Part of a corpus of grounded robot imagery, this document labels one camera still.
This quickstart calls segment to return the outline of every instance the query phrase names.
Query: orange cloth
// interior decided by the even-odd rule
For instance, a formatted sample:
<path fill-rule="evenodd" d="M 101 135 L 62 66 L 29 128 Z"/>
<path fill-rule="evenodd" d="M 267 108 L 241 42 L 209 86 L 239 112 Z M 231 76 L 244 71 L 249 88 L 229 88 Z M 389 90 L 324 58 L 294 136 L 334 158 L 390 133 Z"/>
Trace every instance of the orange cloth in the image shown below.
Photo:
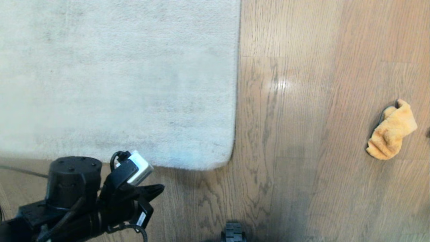
<path fill-rule="evenodd" d="M 397 155 L 402 147 L 403 137 L 417 129 L 411 106 L 399 99 L 399 108 L 390 106 L 382 114 L 383 121 L 373 131 L 366 151 L 380 160 L 388 160 Z"/>

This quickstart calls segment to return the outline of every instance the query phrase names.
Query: wood grain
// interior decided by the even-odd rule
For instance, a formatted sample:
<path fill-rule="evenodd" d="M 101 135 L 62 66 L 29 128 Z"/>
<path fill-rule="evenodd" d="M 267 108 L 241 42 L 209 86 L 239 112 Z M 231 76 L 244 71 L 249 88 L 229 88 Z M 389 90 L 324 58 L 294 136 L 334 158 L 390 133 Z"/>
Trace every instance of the wood grain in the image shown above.
<path fill-rule="evenodd" d="M 217 242 L 229 220 L 249 241 L 429 241 L 430 2 L 244 0 L 241 14 L 232 159 L 214 171 L 156 168 L 145 184 L 166 190 L 151 203 L 150 241 Z M 418 129 L 378 161 L 366 141 L 397 98 Z M 9 219 L 45 190 L 43 178 L 0 170 Z"/>

